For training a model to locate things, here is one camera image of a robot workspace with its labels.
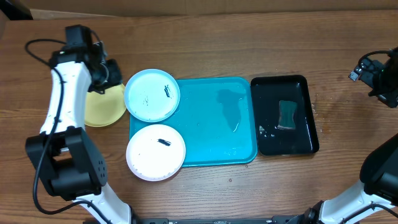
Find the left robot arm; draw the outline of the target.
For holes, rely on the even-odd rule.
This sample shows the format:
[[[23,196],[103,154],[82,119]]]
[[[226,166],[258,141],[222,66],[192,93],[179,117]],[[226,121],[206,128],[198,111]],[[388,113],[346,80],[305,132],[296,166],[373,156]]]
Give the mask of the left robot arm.
[[[46,215],[77,205],[98,223],[140,223],[130,205],[108,184],[105,159],[85,131],[89,92],[104,93],[121,83],[115,60],[108,60],[103,42],[68,40],[48,61],[52,92],[39,135],[27,138],[26,153],[35,168],[32,198]]]

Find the white pink-rimmed plate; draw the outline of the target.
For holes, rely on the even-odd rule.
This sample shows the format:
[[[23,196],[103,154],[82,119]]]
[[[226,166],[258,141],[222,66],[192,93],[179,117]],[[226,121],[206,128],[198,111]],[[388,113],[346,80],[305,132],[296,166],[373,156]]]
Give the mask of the white pink-rimmed plate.
[[[126,162],[138,178],[157,182],[176,174],[185,160],[186,146],[178,131],[163,124],[140,129],[130,139]]]

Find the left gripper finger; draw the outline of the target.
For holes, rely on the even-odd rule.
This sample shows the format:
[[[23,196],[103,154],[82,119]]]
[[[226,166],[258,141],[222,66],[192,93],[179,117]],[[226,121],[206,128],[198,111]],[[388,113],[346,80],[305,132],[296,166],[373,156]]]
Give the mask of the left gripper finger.
[[[95,93],[98,93],[100,95],[103,95],[103,94],[105,94],[105,89],[103,87],[101,87],[101,86],[93,86],[93,85],[91,85],[91,86],[89,86],[88,92],[89,93],[95,92]]]
[[[119,68],[119,65],[115,59],[109,59],[106,61],[106,66],[109,72],[106,86],[111,88],[122,84],[123,77]]]

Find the yellow-green plate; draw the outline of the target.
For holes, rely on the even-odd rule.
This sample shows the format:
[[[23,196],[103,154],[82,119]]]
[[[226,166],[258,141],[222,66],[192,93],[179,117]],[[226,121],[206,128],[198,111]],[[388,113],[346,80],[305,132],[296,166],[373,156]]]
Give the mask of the yellow-green plate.
[[[105,94],[87,93],[85,103],[85,124],[91,127],[104,127],[115,123],[126,111],[124,102],[125,86],[113,86]]]

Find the green scrubbing sponge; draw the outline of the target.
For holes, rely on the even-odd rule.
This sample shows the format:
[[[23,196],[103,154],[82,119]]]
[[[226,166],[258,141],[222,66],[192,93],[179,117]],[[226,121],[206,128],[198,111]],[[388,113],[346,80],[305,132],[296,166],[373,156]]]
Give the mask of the green scrubbing sponge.
[[[295,129],[294,116],[297,104],[293,101],[279,101],[278,129]]]

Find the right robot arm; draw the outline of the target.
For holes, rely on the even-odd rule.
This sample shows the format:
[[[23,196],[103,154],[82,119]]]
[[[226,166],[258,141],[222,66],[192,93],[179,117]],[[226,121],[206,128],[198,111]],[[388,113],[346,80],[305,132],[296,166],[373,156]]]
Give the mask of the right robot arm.
[[[353,81],[361,80],[389,108],[397,108],[397,48],[377,50],[363,55],[350,73]],[[305,213],[282,223],[359,223],[385,210],[393,216],[397,206],[397,135],[375,149],[365,159],[359,180],[339,196],[320,201]]]

